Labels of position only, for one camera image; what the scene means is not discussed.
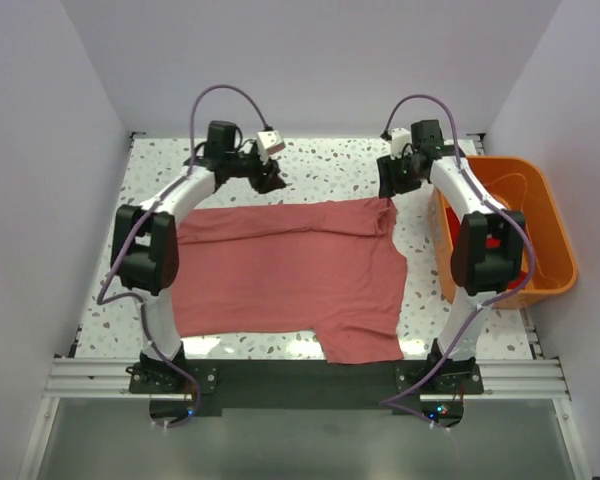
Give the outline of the pink t shirt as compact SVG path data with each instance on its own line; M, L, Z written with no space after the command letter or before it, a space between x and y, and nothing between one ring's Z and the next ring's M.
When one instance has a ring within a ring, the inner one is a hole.
M177 230L178 333L310 330L331 363L401 359L397 215L377 197L192 211Z

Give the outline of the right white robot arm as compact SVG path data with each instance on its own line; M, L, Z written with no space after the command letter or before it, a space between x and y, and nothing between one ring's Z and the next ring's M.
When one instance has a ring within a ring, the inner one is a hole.
M448 320L434 340L427 367L414 385L437 386L471 376L477 342L492 306L509 297L529 248L525 217L489 194L458 144L446 144L438 121L423 120L410 129L386 128L381 137L389 154L378 158L379 195L391 198L432 184L443 194L459 221L449 260L455 285Z

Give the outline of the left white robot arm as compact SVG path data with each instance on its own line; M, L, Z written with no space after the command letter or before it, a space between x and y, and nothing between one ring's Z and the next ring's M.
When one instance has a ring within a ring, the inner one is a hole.
M141 204L117 209L105 281L119 280L124 289L119 296L138 303L144 346L127 370L133 384L151 393L198 392L186 369L172 304L171 287L180 266L178 226L232 178L247 179L259 194L285 188L273 158L284 147L271 126L244 139L236 124L213 121L174 180Z

